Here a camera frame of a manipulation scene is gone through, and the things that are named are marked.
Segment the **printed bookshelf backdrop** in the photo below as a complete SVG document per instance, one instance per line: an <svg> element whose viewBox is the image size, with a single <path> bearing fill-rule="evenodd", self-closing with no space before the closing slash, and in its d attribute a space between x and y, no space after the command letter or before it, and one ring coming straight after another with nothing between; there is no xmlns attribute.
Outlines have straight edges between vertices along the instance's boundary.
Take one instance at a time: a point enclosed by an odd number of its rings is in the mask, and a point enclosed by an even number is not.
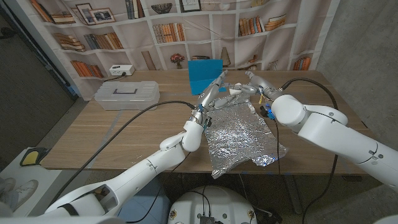
<svg viewBox="0 0 398 224"><path fill-rule="evenodd" d="M16 0L85 100L114 64L314 70L340 0Z"/></svg>

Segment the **aluminum foil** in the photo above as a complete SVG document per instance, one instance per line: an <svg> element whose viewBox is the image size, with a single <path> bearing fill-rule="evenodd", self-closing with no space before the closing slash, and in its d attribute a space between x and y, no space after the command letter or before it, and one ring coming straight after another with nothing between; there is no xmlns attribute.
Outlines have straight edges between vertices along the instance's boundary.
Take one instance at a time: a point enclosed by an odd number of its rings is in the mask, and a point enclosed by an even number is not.
<svg viewBox="0 0 398 224"><path fill-rule="evenodd" d="M263 167L278 160L277 140L256 113L249 96L238 95L224 108L209 111L208 116L211 126L205 135L214 179L250 159ZM279 144L279 157L286 152L287 148Z"/></svg>

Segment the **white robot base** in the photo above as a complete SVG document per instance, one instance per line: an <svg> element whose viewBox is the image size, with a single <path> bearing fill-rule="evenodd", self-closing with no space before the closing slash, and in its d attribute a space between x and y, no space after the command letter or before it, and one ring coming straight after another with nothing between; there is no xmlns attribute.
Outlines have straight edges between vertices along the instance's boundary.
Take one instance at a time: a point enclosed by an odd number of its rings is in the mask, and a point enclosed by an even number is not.
<svg viewBox="0 0 398 224"><path fill-rule="evenodd" d="M240 194L220 186L209 185L205 188L204 195L210 203L211 214L209 215L208 202L201 195L203 188L204 186L188 191L174 202L170 209L168 224L257 224L252 205Z"/></svg>

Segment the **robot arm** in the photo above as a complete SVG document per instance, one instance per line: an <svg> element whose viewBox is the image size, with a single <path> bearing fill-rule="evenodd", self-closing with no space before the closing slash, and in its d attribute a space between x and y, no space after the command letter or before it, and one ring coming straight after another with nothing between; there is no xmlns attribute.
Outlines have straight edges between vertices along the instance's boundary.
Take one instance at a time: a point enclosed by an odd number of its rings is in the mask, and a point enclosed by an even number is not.
<svg viewBox="0 0 398 224"><path fill-rule="evenodd" d="M188 152L200 147L203 127L208 125L206 112L214 105L214 98L223 83L223 72L198 99L198 106L185 122L184 132L162 141L160 150L140 161L117 177L76 189L53 203L43 216L68 217L113 216L125 201L134 196L157 174L178 165L185 159L183 149Z"/></svg>
<svg viewBox="0 0 398 224"><path fill-rule="evenodd" d="M398 152L351 128L340 111L328 106L303 105L269 82L246 72L251 85L274 100L272 112L280 124L302 139L344 157L398 192Z"/></svg>

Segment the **flower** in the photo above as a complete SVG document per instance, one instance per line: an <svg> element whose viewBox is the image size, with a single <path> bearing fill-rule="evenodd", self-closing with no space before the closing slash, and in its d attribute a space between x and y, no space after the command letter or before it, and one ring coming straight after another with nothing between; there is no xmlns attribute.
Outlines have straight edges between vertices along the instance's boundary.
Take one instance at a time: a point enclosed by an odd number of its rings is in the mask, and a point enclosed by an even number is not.
<svg viewBox="0 0 398 224"><path fill-rule="evenodd" d="M185 57L180 54L173 54L170 57L170 61L173 63L179 63L179 62L182 62L183 60L185 60Z"/></svg>

